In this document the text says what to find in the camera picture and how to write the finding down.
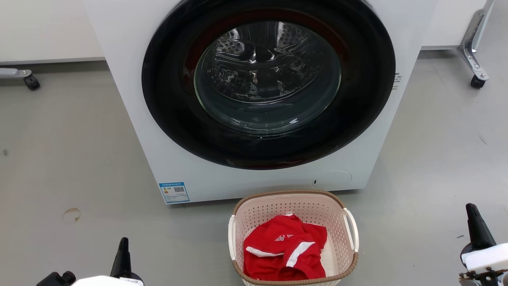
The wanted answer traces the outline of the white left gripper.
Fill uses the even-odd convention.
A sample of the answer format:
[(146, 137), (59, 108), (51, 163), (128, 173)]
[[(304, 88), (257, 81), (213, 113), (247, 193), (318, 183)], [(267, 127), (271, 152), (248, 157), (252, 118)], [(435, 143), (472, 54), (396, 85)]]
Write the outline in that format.
[(129, 239), (121, 238), (110, 276), (94, 276), (77, 280), (72, 286), (143, 286), (132, 271)]

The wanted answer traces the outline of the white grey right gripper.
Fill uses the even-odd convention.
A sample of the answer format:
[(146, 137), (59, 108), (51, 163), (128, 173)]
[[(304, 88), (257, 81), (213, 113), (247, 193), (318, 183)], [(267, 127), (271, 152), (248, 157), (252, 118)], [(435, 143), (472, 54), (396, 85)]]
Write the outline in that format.
[(506, 286), (508, 284), (508, 244), (496, 242), (477, 206), (467, 203), (468, 230), (472, 249), (461, 254), (467, 269), (460, 273), (461, 286)]

